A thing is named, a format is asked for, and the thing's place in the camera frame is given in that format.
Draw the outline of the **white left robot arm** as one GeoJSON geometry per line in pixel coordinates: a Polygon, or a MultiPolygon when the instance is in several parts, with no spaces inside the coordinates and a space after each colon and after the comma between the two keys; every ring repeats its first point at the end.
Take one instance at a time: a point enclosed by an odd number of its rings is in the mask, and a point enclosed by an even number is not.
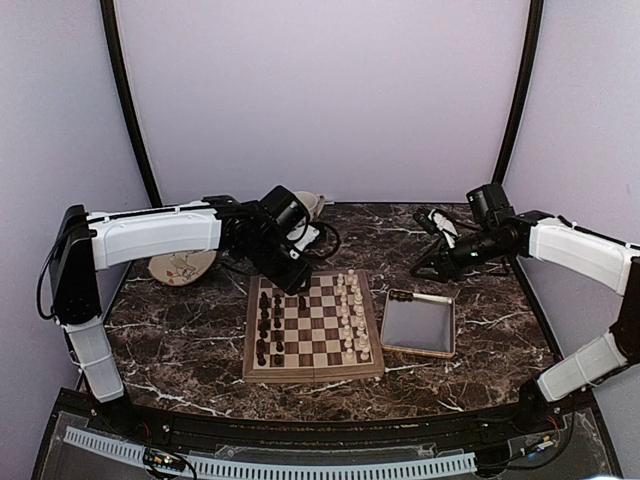
{"type": "Polygon", "coordinates": [[[239,202],[208,196],[174,206],[119,213],[69,207],[41,275],[52,305],[45,319],[68,337],[103,421],[120,436],[141,427],[140,412],[122,397],[125,387],[103,322],[98,274],[114,266],[180,252],[226,252],[248,260],[287,294],[307,286],[305,251],[319,235],[303,202],[278,185],[262,199],[239,202]]]}

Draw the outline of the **metal tray with wooden rim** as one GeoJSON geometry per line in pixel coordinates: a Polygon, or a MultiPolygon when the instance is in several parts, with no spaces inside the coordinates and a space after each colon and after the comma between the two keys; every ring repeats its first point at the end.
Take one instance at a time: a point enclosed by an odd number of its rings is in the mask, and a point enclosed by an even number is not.
{"type": "Polygon", "coordinates": [[[389,298],[387,293],[380,331],[382,348],[389,351],[450,359],[456,350],[455,300],[414,293],[412,301],[389,298]]]}

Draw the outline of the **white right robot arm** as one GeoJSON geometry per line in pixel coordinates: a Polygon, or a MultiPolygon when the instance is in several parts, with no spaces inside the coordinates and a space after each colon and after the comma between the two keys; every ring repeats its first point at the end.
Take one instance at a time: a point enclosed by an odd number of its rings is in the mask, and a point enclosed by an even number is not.
{"type": "Polygon", "coordinates": [[[410,273],[441,283],[506,258],[529,261],[534,286],[563,359],[519,389],[510,424],[534,432],[562,402],[598,387],[639,362],[639,247],[587,229],[562,215],[514,210],[503,186],[467,193],[473,219],[419,208],[414,220],[435,240],[410,273]]]}

